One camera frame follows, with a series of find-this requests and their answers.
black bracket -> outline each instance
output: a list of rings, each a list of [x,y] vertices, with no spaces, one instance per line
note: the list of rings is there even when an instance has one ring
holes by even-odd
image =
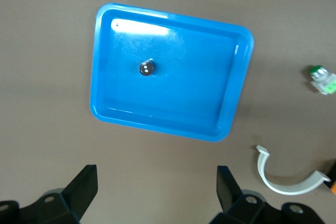
[[[227,166],[217,168],[217,196],[223,212],[210,224],[324,224],[306,205],[289,202],[278,210],[255,195],[243,194]]]
[[[97,168],[87,165],[61,193],[43,195],[30,206],[1,201],[0,224],[79,224],[97,191]],[[243,194],[227,166],[217,168],[217,195],[223,212],[210,224],[324,224],[306,205],[289,202],[278,210]]]
[[[97,167],[87,165],[61,193],[43,195],[21,209],[16,201],[0,201],[0,223],[79,224],[97,191]]]

round hole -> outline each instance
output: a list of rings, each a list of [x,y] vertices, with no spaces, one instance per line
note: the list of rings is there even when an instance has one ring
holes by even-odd
[[[258,202],[257,199],[253,196],[246,197],[246,201],[251,203],[251,204],[256,204]]]
[[[48,203],[48,202],[51,202],[53,200],[54,200],[54,197],[53,196],[49,196],[49,197],[47,197],[47,198],[44,199],[44,202]]]
[[[303,213],[303,209],[301,207],[299,207],[298,205],[290,205],[290,210],[292,210],[293,212],[297,213],[297,214],[302,214]]]
[[[7,208],[9,207],[9,205],[5,204],[0,206],[0,211],[5,211]]]

brown surface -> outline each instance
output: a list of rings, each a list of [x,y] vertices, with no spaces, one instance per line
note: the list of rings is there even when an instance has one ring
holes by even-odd
[[[246,26],[255,50],[230,135],[219,143],[102,123],[89,110],[95,15],[107,2]],[[89,223],[208,223],[219,212],[216,166],[280,207],[307,204],[334,223],[326,186],[272,192],[257,174],[256,144],[275,183],[294,183],[336,159],[336,95],[307,85],[307,66],[336,72],[336,0],[0,0],[0,200],[21,206],[97,164]]]

green cap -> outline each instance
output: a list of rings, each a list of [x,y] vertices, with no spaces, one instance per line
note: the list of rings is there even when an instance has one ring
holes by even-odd
[[[320,68],[322,68],[321,65],[318,66],[314,66],[311,69],[309,69],[309,73],[315,73],[316,71],[318,71]]]

white curved plastic piece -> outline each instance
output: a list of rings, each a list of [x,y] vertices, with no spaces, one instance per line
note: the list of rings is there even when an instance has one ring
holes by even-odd
[[[282,186],[277,185],[265,177],[265,164],[269,157],[269,153],[266,148],[257,145],[257,149],[260,152],[258,157],[258,172],[261,178],[263,179],[266,186],[268,186],[273,191],[284,194],[284,195],[298,195],[298,194],[305,194],[313,189],[317,188],[321,185],[324,181],[330,181],[330,178],[326,176],[324,173],[315,170],[306,180],[290,186]]]

